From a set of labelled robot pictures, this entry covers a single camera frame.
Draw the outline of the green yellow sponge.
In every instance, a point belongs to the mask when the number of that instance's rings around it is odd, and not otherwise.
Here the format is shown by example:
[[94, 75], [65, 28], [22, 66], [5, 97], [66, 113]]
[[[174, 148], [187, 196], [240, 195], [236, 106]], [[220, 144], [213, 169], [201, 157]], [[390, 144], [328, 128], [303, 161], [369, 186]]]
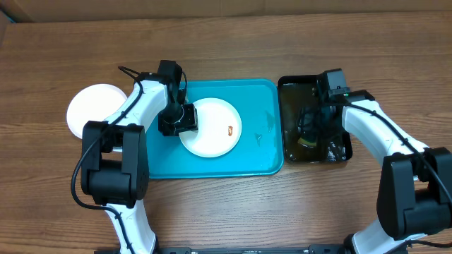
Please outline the green yellow sponge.
[[309, 147], [309, 148], [313, 148], [313, 147], [317, 147], [318, 146], [318, 139], [317, 138], [314, 138], [314, 139], [299, 138], [297, 142], [300, 145], [302, 145], [304, 147]]

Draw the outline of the black water tray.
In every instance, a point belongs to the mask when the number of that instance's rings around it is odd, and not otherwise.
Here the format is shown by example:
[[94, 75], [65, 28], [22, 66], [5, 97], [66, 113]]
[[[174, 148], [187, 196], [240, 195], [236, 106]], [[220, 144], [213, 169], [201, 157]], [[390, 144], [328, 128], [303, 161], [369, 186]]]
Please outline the black water tray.
[[298, 141], [298, 116], [302, 107], [323, 104], [317, 91], [317, 75], [287, 75], [278, 81], [278, 99], [285, 161], [288, 163], [346, 162], [352, 157], [349, 147], [304, 147]]

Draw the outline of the teal plastic tray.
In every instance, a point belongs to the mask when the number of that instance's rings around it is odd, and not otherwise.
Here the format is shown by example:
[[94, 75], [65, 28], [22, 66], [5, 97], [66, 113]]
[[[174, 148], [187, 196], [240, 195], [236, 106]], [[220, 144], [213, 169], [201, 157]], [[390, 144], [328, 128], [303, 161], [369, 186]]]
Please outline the teal plastic tray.
[[225, 155], [202, 158], [175, 136], [165, 137], [154, 121], [146, 132], [151, 179], [202, 179], [275, 174], [284, 162], [278, 90], [266, 79], [204, 80], [188, 83], [188, 99], [229, 102], [242, 120], [242, 133]]

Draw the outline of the white plate with ketchup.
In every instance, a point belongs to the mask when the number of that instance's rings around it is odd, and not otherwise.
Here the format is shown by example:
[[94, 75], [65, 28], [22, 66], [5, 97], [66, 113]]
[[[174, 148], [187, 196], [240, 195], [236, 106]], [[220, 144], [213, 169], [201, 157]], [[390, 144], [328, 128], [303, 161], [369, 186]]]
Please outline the white plate with ketchup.
[[126, 94], [110, 84], [95, 84], [81, 90], [70, 102], [67, 116], [88, 121], [103, 121], [125, 103]]

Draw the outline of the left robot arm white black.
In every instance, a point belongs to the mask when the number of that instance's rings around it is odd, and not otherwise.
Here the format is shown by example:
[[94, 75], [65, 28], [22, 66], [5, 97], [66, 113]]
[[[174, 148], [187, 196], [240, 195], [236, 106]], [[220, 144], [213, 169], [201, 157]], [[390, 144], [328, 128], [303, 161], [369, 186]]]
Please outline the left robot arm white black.
[[153, 121], [164, 136], [195, 131], [197, 112], [186, 101], [188, 83], [179, 66], [157, 73], [120, 69], [133, 79], [133, 92], [110, 119], [84, 125], [71, 194], [79, 206], [107, 213], [119, 253], [159, 253], [143, 202], [149, 182], [145, 132]]

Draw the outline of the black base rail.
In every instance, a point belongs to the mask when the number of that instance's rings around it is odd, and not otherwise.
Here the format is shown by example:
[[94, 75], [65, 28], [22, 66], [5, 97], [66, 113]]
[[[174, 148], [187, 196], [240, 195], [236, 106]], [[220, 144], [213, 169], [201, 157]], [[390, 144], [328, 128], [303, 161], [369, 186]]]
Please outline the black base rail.
[[210, 248], [190, 249], [184, 248], [157, 248], [152, 254], [353, 254], [353, 251], [343, 245], [315, 244], [301, 248]]

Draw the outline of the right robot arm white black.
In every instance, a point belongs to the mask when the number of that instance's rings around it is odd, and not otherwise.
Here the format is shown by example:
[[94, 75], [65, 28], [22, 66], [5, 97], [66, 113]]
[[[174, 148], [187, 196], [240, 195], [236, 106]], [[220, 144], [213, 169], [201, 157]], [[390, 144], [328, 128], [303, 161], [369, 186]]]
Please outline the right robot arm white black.
[[354, 135], [381, 165], [377, 218], [349, 235], [342, 253], [406, 253], [425, 236], [451, 228], [451, 152], [430, 148], [406, 133], [366, 90], [316, 93], [299, 111], [300, 137], [306, 144], [336, 131]]

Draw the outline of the yellow plate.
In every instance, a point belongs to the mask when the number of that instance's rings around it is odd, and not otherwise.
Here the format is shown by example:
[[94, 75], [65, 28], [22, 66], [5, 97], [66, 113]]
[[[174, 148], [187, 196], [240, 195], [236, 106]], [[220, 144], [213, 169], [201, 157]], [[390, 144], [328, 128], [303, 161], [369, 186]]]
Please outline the yellow plate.
[[84, 119], [77, 116], [67, 116], [66, 122], [72, 134], [81, 139], [83, 137], [83, 127], [85, 125]]

